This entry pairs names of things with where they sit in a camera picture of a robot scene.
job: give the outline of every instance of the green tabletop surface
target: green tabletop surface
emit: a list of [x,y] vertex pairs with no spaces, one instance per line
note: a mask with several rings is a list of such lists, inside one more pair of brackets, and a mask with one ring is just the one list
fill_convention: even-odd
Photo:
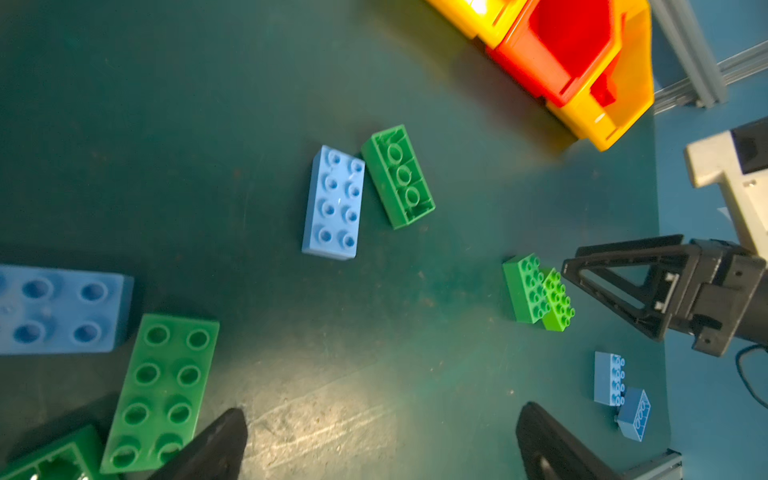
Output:
[[[436,210],[394,231],[367,177],[357,257],[301,254],[320,146],[399,124]],[[220,322],[198,431],[245,411],[241,478],[524,478],[530,401],[619,472],[669,445],[663,345],[567,282],[564,333],[516,323],[502,273],[658,234],[652,116],[599,154],[423,0],[3,2],[0,131],[0,263],[136,279],[114,352],[0,357],[0,468],[106,438],[150,312]],[[642,443],[595,350],[646,390]]]

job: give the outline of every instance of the dark green block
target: dark green block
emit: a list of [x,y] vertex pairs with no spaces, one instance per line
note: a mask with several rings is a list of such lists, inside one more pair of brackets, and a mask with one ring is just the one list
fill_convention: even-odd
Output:
[[192,440],[218,334],[218,322],[144,315],[103,473],[160,468]]
[[362,157],[396,230],[435,209],[404,125],[374,134],[362,146]]
[[88,425],[13,462],[0,480],[116,480],[117,475],[98,471],[103,451],[96,429]]
[[544,271],[544,290],[551,310],[541,319],[544,327],[553,332],[562,332],[571,325],[576,311],[571,307],[571,298],[565,294],[565,285],[560,273],[554,268]]
[[538,269],[540,264],[538,257],[531,254],[502,265],[518,322],[536,323],[550,310],[542,284],[544,274]]

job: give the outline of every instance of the lime green block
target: lime green block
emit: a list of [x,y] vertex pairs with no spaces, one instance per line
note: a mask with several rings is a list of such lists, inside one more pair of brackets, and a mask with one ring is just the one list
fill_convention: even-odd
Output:
[[565,285],[562,284],[560,273],[550,269],[544,271],[544,290],[547,292],[547,301],[550,311],[542,321],[547,330],[562,332],[571,325],[571,319],[576,310],[571,308],[571,298],[565,294]]
[[117,480],[117,475],[99,473],[103,452],[96,429],[88,425],[13,462],[0,480]]
[[435,209],[404,125],[374,134],[362,146],[362,158],[395,230]]
[[515,257],[502,265],[518,322],[536,323],[549,312],[542,284],[544,274],[538,269],[540,264],[538,257],[531,254]]
[[155,470],[192,440],[218,335],[218,322],[144,315],[102,473]]

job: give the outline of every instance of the green building block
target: green building block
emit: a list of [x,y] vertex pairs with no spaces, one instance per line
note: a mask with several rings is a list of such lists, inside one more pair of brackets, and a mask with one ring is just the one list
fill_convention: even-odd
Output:
[[160,468],[192,440],[218,335],[218,322],[144,315],[102,473]]
[[541,321],[544,322],[545,329],[562,332],[571,325],[576,310],[571,307],[571,298],[565,294],[565,285],[561,282],[560,273],[553,268],[544,271],[544,274],[544,290],[547,292],[546,297],[551,309]]
[[0,480],[117,480],[99,473],[103,452],[96,429],[88,425],[8,465]]
[[362,158],[395,230],[435,209],[404,125],[374,134],[362,146]]
[[536,323],[550,310],[542,284],[544,274],[538,269],[540,264],[538,257],[531,254],[502,265],[518,322]]

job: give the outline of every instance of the blue block stud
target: blue block stud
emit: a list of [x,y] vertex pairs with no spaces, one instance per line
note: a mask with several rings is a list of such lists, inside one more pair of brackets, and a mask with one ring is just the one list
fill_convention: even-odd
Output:
[[624,359],[613,353],[594,353],[594,401],[608,406],[624,404]]
[[0,265],[0,355],[111,352],[133,289],[116,273]]
[[645,390],[630,387],[627,389],[627,401],[619,409],[616,423],[619,424],[621,433],[628,439],[642,442],[645,436],[645,425],[648,424],[650,415],[650,400],[645,395]]
[[335,260],[355,258],[365,172],[359,158],[323,145],[312,165],[302,252]]

